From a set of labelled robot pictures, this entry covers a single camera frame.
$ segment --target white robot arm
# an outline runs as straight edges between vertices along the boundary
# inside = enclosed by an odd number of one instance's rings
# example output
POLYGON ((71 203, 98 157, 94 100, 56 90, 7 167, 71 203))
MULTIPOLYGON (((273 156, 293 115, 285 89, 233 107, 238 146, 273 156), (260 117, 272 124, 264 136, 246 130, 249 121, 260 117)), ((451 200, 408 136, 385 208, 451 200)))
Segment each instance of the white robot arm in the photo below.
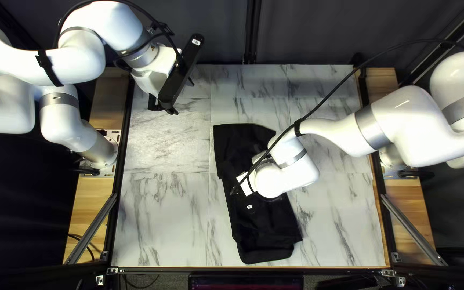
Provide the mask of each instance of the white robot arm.
MULTIPOLYGON (((111 166, 117 147, 80 119, 72 84, 93 80, 103 72, 103 46, 108 44, 132 68, 138 86, 160 99, 177 56, 172 48, 152 41, 153 31, 146 30, 126 4, 113 1, 95 1, 74 10, 61 28, 57 49, 16 49, 0 30, 0 133, 31 131, 35 99, 40 103, 44 138, 78 152, 94 168, 111 166)), ((195 43, 197 49, 186 46, 192 64, 185 61, 175 69, 176 84, 187 79, 203 37, 193 39, 192 45, 195 43)), ((166 109, 172 108, 180 90, 171 87, 168 102, 161 102, 166 109)))
MULTIPOLYGON (((431 80, 431 91, 435 99, 419 87, 403 87, 342 120, 304 120, 299 130, 301 134, 325 137, 356 157, 393 143, 409 166, 424 167, 447 161, 451 167, 453 164, 463 167, 464 52, 438 66, 431 80)), ((271 158, 249 176, 252 189, 261 195, 274 198, 318 180, 319 171, 298 141, 295 130, 287 132, 270 154, 271 158)), ((247 182, 241 188, 247 195, 252 193, 247 182)))

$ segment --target folded black garment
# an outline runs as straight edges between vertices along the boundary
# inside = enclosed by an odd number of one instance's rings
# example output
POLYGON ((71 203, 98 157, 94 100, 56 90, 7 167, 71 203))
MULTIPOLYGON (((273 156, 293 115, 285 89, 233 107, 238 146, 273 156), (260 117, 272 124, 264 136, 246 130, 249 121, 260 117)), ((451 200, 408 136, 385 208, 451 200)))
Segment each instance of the folded black garment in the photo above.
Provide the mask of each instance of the folded black garment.
POLYGON ((224 124, 214 129, 217 175, 229 208, 232 237, 245 264, 281 260, 291 256, 302 240, 287 194, 267 199, 258 193, 230 195, 235 179, 252 165, 252 157, 267 149, 275 131, 255 124, 224 124))

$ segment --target cable strap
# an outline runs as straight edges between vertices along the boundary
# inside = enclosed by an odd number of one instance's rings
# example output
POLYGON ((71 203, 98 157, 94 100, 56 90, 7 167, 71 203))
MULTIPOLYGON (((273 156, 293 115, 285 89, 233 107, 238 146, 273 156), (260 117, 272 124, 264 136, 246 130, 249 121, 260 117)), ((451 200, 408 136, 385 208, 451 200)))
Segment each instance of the cable strap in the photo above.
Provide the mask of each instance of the cable strap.
POLYGON ((35 56, 37 63, 39 63, 39 66, 44 69, 49 80, 55 85, 55 87, 63 87, 64 85, 59 81, 57 75, 55 75, 55 72, 53 71, 53 64, 46 55, 46 51, 44 49, 40 49, 37 52, 39 53, 39 55, 35 56))
POLYGON ((300 123, 302 121, 303 121, 302 119, 298 119, 297 121, 294 122, 294 124, 295 124, 294 130, 295 130, 295 135, 297 137, 300 137, 300 136, 303 135, 302 133, 300 133, 300 123))

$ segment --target white marble surface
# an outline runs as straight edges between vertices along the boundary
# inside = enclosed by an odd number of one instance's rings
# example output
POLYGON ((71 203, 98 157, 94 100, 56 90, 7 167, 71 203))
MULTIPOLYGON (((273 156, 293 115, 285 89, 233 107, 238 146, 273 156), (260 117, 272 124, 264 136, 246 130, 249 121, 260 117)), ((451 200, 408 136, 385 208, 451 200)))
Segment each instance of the white marble surface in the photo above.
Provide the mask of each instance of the white marble surface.
POLYGON ((293 190, 306 266, 382 266, 382 235, 371 174, 322 172, 293 190))
POLYGON ((205 266, 209 175, 123 175, 113 261, 120 267, 205 266))
POLYGON ((148 95, 136 87, 125 169, 155 173, 208 172, 210 99, 179 96, 175 105, 179 115, 149 111, 147 107, 148 95))
MULTIPOLYGON (((313 108, 351 66, 198 66, 175 108, 146 109, 136 91, 121 190, 114 266, 248 266, 231 236, 216 175, 212 126, 256 123, 278 133, 313 108)), ((358 110, 350 79, 313 117, 358 110)), ((384 266, 368 158, 300 137, 321 179, 288 193, 303 241, 285 260, 249 266, 384 266)))

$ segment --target black cable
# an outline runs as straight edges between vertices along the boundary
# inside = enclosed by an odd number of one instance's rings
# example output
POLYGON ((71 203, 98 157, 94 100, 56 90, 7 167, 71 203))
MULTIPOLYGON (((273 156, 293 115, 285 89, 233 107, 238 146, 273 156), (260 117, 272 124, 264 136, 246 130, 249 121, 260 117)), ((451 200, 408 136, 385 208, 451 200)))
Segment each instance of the black cable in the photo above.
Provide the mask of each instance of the black cable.
MULTIPOLYGON (((73 234, 68 234, 68 237, 80 241, 80 238, 74 236, 73 234)), ((94 254, 92 253, 91 249, 88 246, 87 246, 87 251, 89 251, 89 254, 91 254, 92 261, 95 261, 94 260, 94 254)))
MULTIPOLYGON (((80 9, 81 7, 84 7, 84 6, 87 6, 93 2, 97 2, 97 1, 105 1, 105 0, 85 0, 85 1, 81 1, 79 2, 78 4, 72 6, 61 18, 60 20, 58 21, 58 27, 57 27, 57 33, 55 34, 55 39, 53 41, 53 48, 57 48, 58 47, 58 39, 60 37, 60 34, 62 33, 62 27, 64 26, 64 23, 66 22, 66 19, 67 17, 75 10, 77 9, 80 9)), ((139 5, 135 4, 135 3, 132 3, 128 0, 112 0, 114 2, 119 2, 119 3, 123 3, 123 4, 126 4, 128 5, 129 7, 132 7, 132 8, 135 8, 136 10, 138 10, 139 12, 141 12, 142 14, 144 14, 146 17, 148 17, 151 22, 160 30, 162 31, 162 34, 164 34, 164 36, 166 36, 168 42, 171 44, 171 47, 173 48, 173 50, 175 50, 175 54, 176 54, 176 59, 177 61, 180 63, 182 61, 182 56, 180 55, 180 53, 178 52, 178 49, 176 48, 176 45, 175 43, 173 42, 173 39, 171 39, 171 30, 170 30, 170 33, 168 33, 166 30, 165 30, 165 24, 161 24, 160 22, 158 22, 155 18, 153 18, 153 16, 151 16, 151 14, 149 14, 146 10, 144 10, 143 8, 141 8, 139 5)))
MULTIPOLYGON (((71 234, 71 233, 70 233, 70 235, 73 235, 73 236, 75 236, 75 237, 82 238, 82 236, 79 235, 79 234, 71 234)), ((101 250, 98 249, 98 247, 96 247, 96 246, 92 243, 92 241, 89 242, 89 245, 91 245, 91 246, 94 248, 94 250, 95 250, 98 254, 101 254, 101 253, 102 253, 101 250)))
POLYGON ((153 283, 155 283, 155 282, 157 281, 157 279, 159 279, 159 277, 160 277, 160 275, 157 275, 157 277, 155 277, 155 279, 153 280, 153 282, 151 282, 150 284, 148 284, 148 285, 146 285, 146 286, 141 286, 141 287, 139 287, 139 286, 133 285, 131 282, 128 281, 128 279, 126 279, 126 275, 123 275, 123 279, 125 279, 125 283, 128 284, 128 285, 130 285, 130 286, 132 286, 132 287, 134 287, 134 288, 136 288, 136 289, 146 289, 146 288, 152 286, 153 283))
MULTIPOLYGON (((314 112, 316 112, 316 110, 318 110, 322 105, 323 103, 325 103, 329 97, 332 96, 332 94, 334 92, 336 92, 336 90, 338 90, 339 87, 341 87, 341 85, 343 85, 343 83, 345 83, 353 74, 355 74, 359 69, 362 69, 364 68, 367 64, 371 63, 373 60, 375 60, 376 58, 378 58, 379 56, 382 56, 392 50, 395 50, 395 49, 399 49, 403 46, 406 46, 406 45, 411 45, 411 44, 416 44, 416 43, 422 43, 422 42, 441 42, 441 43, 449 43, 449 44, 452 44, 452 45, 455 45, 455 46, 458 46, 462 49, 464 49, 464 45, 460 44, 460 43, 457 43, 457 42, 454 42, 454 41, 450 41, 450 40, 444 40, 444 39, 436 39, 436 38, 431 38, 431 39, 419 39, 419 40, 414 40, 414 41, 409 41, 409 42, 404 42, 404 43, 401 43, 401 44, 398 44, 398 45, 395 45, 395 46, 392 46, 390 47, 389 49, 386 49, 382 52, 379 52, 378 54, 370 57, 368 60, 366 60, 364 63, 360 64, 357 68, 353 69, 348 75, 345 76, 345 78, 343 78, 323 99, 321 102, 318 103, 318 105, 316 105, 316 107, 314 107, 309 113, 307 113, 305 116, 301 117, 299 120, 297 120, 296 122, 302 122, 304 121, 305 119, 307 119, 310 115, 312 115, 314 112)), ((230 191, 230 194, 234 194, 236 189, 238 188, 238 186, 240 186, 246 179, 249 178, 250 174, 259 166, 259 164, 261 163, 261 161, 263 161, 266 156, 269 154, 269 152, 273 149, 273 147, 280 141, 280 139, 286 135, 287 132, 289 132, 290 129, 292 129, 294 126, 295 126, 295 123, 294 122, 293 124, 291 124, 287 129, 285 129, 282 134, 280 134, 277 139, 275 140, 275 142, 266 150, 266 152, 261 156, 261 158, 254 163, 254 165, 252 165, 250 167, 250 169, 248 170, 248 173, 241 179, 241 181, 236 184, 232 190, 230 191)))
POLYGON ((84 280, 80 279, 80 281, 78 281, 78 285, 76 285, 76 290, 80 290, 83 283, 84 283, 84 280))

